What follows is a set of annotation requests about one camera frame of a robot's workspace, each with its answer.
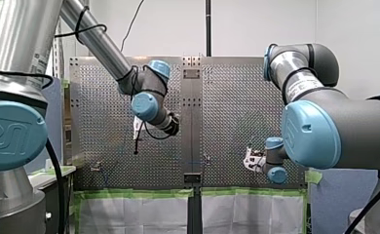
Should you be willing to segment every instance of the silver arm segment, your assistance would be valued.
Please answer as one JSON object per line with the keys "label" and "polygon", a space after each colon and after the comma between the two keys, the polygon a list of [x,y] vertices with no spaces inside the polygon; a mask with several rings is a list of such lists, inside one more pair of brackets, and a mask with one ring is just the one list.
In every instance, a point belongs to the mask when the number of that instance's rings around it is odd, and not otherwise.
{"label": "silver arm segment", "polygon": [[[85,7],[78,0],[65,0],[61,16],[73,30]],[[80,29],[97,25],[90,11],[86,11],[80,21]],[[133,99],[133,113],[141,120],[163,130],[169,135],[178,132],[178,120],[164,107],[169,77],[161,78],[153,69],[136,71],[117,48],[108,34],[100,27],[82,32],[79,39],[96,56],[119,84],[123,95],[138,95]]]}
{"label": "silver arm segment", "polygon": [[[62,4],[60,15],[75,30],[77,21],[84,10],[84,5],[78,0],[65,0]],[[86,11],[80,22],[80,28],[87,28],[97,25],[98,22],[90,11]],[[132,69],[130,63],[123,56],[115,43],[108,34],[101,28],[97,27],[79,34],[80,40],[108,70],[114,79],[123,78]],[[123,84],[125,94],[130,94],[132,90],[131,83]]]}

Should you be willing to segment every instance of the sticker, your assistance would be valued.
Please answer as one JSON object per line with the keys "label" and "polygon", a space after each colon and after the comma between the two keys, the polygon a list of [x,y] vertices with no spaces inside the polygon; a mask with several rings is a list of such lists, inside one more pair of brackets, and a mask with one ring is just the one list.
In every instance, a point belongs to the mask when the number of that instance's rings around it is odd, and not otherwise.
{"label": "sticker", "polygon": [[[48,60],[39,54],[35,54],[31,65],[31,73],[45,74]],[[35,87],[36,89],[42,89],[42,85],[44,84],[44,78],[41,77],[28,77],[27,81],[30,86]]]}
{"label": "sticker", "polygon": [[292,101],[303,92],[319,87],[323,87],[323,84],[317,78],[311,76],[302,76],[287,88],[286,96],[289,101]]}

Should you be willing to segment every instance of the pegboard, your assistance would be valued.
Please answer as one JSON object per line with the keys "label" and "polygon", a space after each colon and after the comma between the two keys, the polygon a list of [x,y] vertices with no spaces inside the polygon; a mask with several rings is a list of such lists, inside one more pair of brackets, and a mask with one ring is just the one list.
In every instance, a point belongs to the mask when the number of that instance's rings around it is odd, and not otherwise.
{"label": "pegboard", "polygon": [[263,79],[262,58],[204,58],[202,161],[204,186],[304,187],[304,169],[285,160],[282,186],[243,165],[247,145],[264,150],[267,137],[281,135],[281,92]]}
{"label": "pegboard", "polygon": [[[129,58],[139,66],[151,59],[171,65],[165,104],[180,116],[180,132],[161,141],[142,132],[138,155],[133,155],[130,97],[120,96],[117,83],[95,58],[73,59],[76,189],[178,188],[189,172],[202,173],[203,186],[304,186],[304,170],[289,161],[284,185],[270,184],[243,165],[251,140],[255,149],[263,150],[266,137],[281,134],[282,96],[263,80],[263,58]],[[95,171],[98,162],[101,170]]]}
{"label": "pegboard", "polygon": [[[149,60],[130,58],[139,67]],[[163,60],[171,65],[165,106],[180,114],[181,61]],[[119,94],[117,83],[94,58],[74,58],[70,69],[73,157],[79,165],[75,188],[182,187],[181,133],[156,140],[143,131],[139,153],[133,155],[130,97]],[[160,136],[158,131],[149,131]]]}

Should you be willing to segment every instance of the black wire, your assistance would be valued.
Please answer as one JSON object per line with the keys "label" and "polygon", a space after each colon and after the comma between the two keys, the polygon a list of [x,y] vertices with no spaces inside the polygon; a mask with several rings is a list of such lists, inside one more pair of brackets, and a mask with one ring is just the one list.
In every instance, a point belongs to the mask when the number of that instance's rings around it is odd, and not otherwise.
{"label": "black wire", "polygon": [[135,151],[134,151],[134,154],[137,155],[138,154],[138,141],[139,141],[139,135],[141,133],[141,129],[142,129],[142,126],[144,125],[144,121],[141,123],[141,125],[139,126],[139,129],[138,129],[138,134],[137,134],[137,138],[135,139]]}
{"label": "black wire", "polygon": [[42,87],[42,89],[46,89],[54,83],[54,78],[52,76],[49,76],[46,74],[24,73],[24,72],[18,72],[18,71],[2,71],[2,70],[0,70],[0,75],[3,75],[3,76],[27,76],[27,77],[38,77],[38,78],[48,79],[49,82],[47,84],[45,84]]}
{"label": "black wire", "polygon": [[60,38],[60,37],[68,37],[68,36],[73,36],[73,35],[75,35],[76,38],[77,38],[77,41],[78,41],[79,43],[81,43],[82,45],[84,45],[84,43],[83,43],[83,42],[80,40],[80,38],[79,38],[79,34],[80,34],[81,32],[89,31],[89,30],[91,30],[91,29],[93,29],[93,28],[96,28],[96,27],[103,27],[104,32],[106,32],[106,31],[107,31],[107,26],[106,26],[105,24],[102,24],[102,23],[97,24],[97,25],[94,25],[94,26],[91,26],[91,27],[87,27],[87,28],[84,28],[84,29],[81,29],[81,30],[80,30],[81,21],[82,21],[82,19],[83,19],[83,17],[84,17],[84,14],[85,14],[87,11],[89,11],[89,10],[90,10],[90,8],[89,8],[88,6],[85,6],[84,9],[81,11],[80,16],[78,17],[77,23],[75,24],[74,32],[63,33],[63,34],[55,35],[54,37],[55,37],[55,38]]}
{"label": "black wire", "polygon": [[133,101],[133,96],[138,93],[138,90],[135,89],[135,85],[138,80],[138,66],[132,65],[132,72],[134,72],[134,75],[132,78],[132,95],[130,101]]}
{"label": "black wire", "polygon": [[126,34],[126,36],[123,39],[123,43],[121,44],[121,52],[123,52],[123,50],[124,50],[124,43],[126,43],[126,40],[129,37],[129,35],[130,35],[130,31],[132,30],[133,23],[135,21],[135,18],[138,15],[139,9],[141,8],[141,5],[142,5],[143,2],[144,2],[144,0],[141,0],[141,2],[138,4],[137,10],[135,10],[135,14],[134,14],[132,22],[130,23],[129,30],[127,31],[127,34]]}
{"label": "black wire", "polygon": [[63,186],[62,173],[59,167],[59,161],[54,148],[51,145],[50,139],[47,139],[47,151],[50,155],[51,161],[54,166],[54,171],[57,177],[58,186],[58,207],[59,207],[59,220],[58,220],[58,234],[64,234],[65,231],[65,191]]}
{"label": "black wire", "polygon": [[149,136],[151,136],[152,138],[163,140],[163,139],[167,139],[167,138],[171,137],[171,135],[167,135],[167,136],[163,136],[163,137],[153,136],[153,135],[150,134],[150,131],[148,131],[147,124],[145,122],[143,122],[143,123],[144,123],[145,132],[147,132],[147,134]]}
{"label": "black wire", "polygon": [[363,219],[363,217],[371,210],[373,206],[380,200],[380,191],[368,202],[368,204],[362,209],[360,214],[358,214],[357,218],[349,225],[348,229],[346,229],[345,234],[351,234],[354,229],[357,227],[358,223]]}
{"label": "black wire", "polygon": [[91,30],[91,29],[96,28],[96,27],[103,27],[103,30],[107,31],[107,26],[105,24],[100,23],[100,24],[97,24],[97,25],[94,25],[94,26],[91,26],[91,27],[87,27],[87,28],[78,30],[78,31],[73,31],[73,32],[68,32],[68,33],[63,33],[63,34],[55,35],[54,37],[55,38],[60,38],[60,37],[68,37],[68,36],[78,35],[81,32],[85,32],[85,31]]}
{"label": "black wire", "polygon": [[72,194],[72,182],[74,178],[73,175],[69,177],[68,180],[68,197],[66,200],[66,220],[65,220],[65,229],[69,226],[69,207],[70,207],[70,202],[71,202],[71,194]]}

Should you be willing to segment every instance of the metal frame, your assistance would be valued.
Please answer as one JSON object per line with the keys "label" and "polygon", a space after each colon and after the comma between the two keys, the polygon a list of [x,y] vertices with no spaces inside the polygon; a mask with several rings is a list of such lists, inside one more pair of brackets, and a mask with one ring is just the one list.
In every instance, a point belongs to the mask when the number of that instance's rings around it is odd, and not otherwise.
{"label": "metal frame", "polygon": [[[171,174],[178,176],[177,179],[172,180],[175,181],[173,184],[158,184],[155,182],[154,184],[150,184],[151,181],[155,181],[156,178],[163,179],[163,176],[169,175],[157,175],[154,174],[156,171],[152,171],[153,175],[137,175],[137,170],[140,170],[139,164],[129,164],[129,162],[125,162],[126,165],[135,165],[136,168],[125,168],[123,163],[118,164],[116,166],[116,170],[120,173],[115,176],[139,176],[138,179],[132,180],[130,184],[124,184],[122,186],[117,185],[118,183],[110,184],[109,187],[133,187],[133,188],[144,188],[144,189],[171,189],[171,188],[182,188],[182,187],[192,187],[198,188],[200,186],[249,186],[249,187],[272,187],[272,188],[304,188],[306,187],[306,183],[304,180],[304,171],[305,169],[300,168],[294,165],[291,162],[286,162],[286,167],[289,172],[289,178],[287,184],[276,185],[268,182],[265,175],[255,175],[253,172],[250,172],[243,168],[243,156],[246,150],[248,139],[251,137],[249,134],[259,132],[261,134],[260,138],[255,141],[256,148],[261,148],[264,145],[265,137],[273,137],[280,134],[279,123],[280,116],[282,114],[283,103],[280,91],[278,91],[274,86],[270,83],[266,83],[262,78],[262,65],[263,58],[199,58],[199,57],[162,57],[162,58],[149,58],[149,57],[136,57],[136,58],[128,58],[131,64],[143,65],[152,59],[162,59],[169,64],[171,64],[172,72],[174,74],[173,80],[170,81],[169,85],[179,85],[177,87],[170,89],[170,94],[167,96],[166,102],[167,105],[173,104],[174,108],[178,108],[180,112],[180,133],[179,139],[175,141],[175,143],[179,143],[180,145],[176,145],[175,147],[179,147],[177,152],[180,154],[179,165],[169,165],[171,161],[167,160],[166,155],[155,155],[154,153],[149,153],[151,150],[160,150],[160,149],[148,149],[150,151],[145,151],[143,149],[143,153],[138,154],[136,158],[131,154],[129,160],[130,162],[133,160],[139,161],[142,163],[154,165],[155,167],[161,166],[160,161],[156,161],[155,157],[158,157],[161,161],[165,161],[166,167],[171,167]],[[87,70],[84,70],[81,74],[81,66],[89,66]],[[86,155],[90,154],[90,152],[82,151],[81,142],[80,141],[80,131],[82,128],[88,128],[89,126],[81,126],[80,123],[80,105],[93,105],[93,101],[89,103],[81,103],[85,101],[86,98],[90,100],[99,98],[99,97],[86,97],[86,94],[80,93],[80,89],[83,89],[81,86],[81,79],[89,79],[91,82],[96,80],[99,84],[101,84],[102,92],[109,92],[108,87],[113,83],[114,87],[111,89],[116,89],[116,83],[112,81],[112,78],[108,73],[104,70],[104,68],[99,64],[99,62],[95,58],[72,58],[70,61],[70,73],[71,73],[71,113],[72,113],[72,150],[74,162],[81,162],[76,164],[79,166],[80,170],[78,176],[76,177],[76,189],[99,189],[102,188],[102,182],[93,182],[92,184],[86,186],[87,183],[79,183],[79,181],[87,181],[87,180],[99,180],[99,178],[94,178],[94,172],[90,171],[89,162],[86,162]],[[217,82],[221,79],[220,77],[224,77],[223,80],[218,82],[219,85],[214,85],[212,83]],[[230,92],[232,89],[245,89],[240,93]],[[211,105],[211,102],[214,101],[215,95],[220,94],[221,96],[229,96],[223,101],[223,105],[220,105],[218,109]],[[250,99],[258,99],[257,103],[255,101],[251,101]],[[129,117],[119,117],[118,121],[126,121],[124,124],[126,128],[129,128],[131,131],[133,130],[133,115],[131,114],[130,107],[128,103],[130,101],[129,97],[119,97],[117,94],[117,101],[123,101],[126,106],[121,106],[122,110],[125,111],[123,116],[128,113]],[[232,101],[239,101],[237,106],[241,106],[241,108],[235,109],[221,109],[224,105],[230,106],[229,108],[233,108],[231,105],[235,104]],[[114,105],[110,102],[101,102],[101,105]],[[268,119],[268,124],[271,123],[271,130],[261,129],[263,125],[256,125],[255,122],[263,121],[262,115],[260,118],[254,117],[250,118],[247,122],[243,124],[251,124],[249,126],[252,129],[234,129],[234,125],[238,124],[239,120],[232,119],[232,116],[213,116],[211,117],[212,112],[217,113],[233,113],[234,116],[240,116],[240,114],[244,111],[248,111],[250,109],[258,109],[263,114],[265,114]],[[231,155],[229,152],[226,152],[225,149],[222,149],[219,146],[217,148],[211,147],[213,144],[217,142],[220,143],[231,143],[231,141],[223,141],[220,140],[223,136],[214,136],[211,133],[215,133],[214,122],[223,124],[220,121],[228,120],[231,125],[227,131],[235,131],[238,132],[239,136],[235,135],[235,145],[237,144],[237,148],[232,148],[233,151],[237,151],[235,155]],[[114,125],[120,125],[119,122],[114,122]],[[222,126],[224,129],[219,134],[232,134],[226,132],[226,126]],[[171,142],[163,141],[159,142],[163,145],[163,147],[170,147]],[[214,151],[211,159],[211,165],[206,164],[206,154]],[[162,151],[158,151],[156,154],[163,154]],[[221,177],[217,179],[212,177],[218,174],[226,174],[225,177]],[[184,176],[196,176],[202,175],[201,181],[193,181],[193,182],[185,182]]]}

